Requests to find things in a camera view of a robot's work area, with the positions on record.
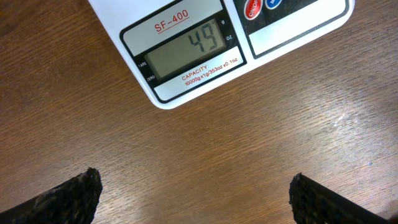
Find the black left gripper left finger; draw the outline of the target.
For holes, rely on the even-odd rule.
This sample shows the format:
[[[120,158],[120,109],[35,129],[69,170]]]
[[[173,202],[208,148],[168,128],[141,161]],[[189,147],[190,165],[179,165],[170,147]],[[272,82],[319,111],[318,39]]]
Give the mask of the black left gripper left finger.
[[[100,172],[90,167],[86,172],[1,212],[1,223],[90,224],[102,189]]]

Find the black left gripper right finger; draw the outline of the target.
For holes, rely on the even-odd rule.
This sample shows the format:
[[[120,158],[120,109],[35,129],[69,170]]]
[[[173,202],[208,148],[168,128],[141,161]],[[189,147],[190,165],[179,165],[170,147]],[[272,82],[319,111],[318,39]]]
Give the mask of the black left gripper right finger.
[[[289,204],[298,224],[389,223],[301,173],[290,183]]]

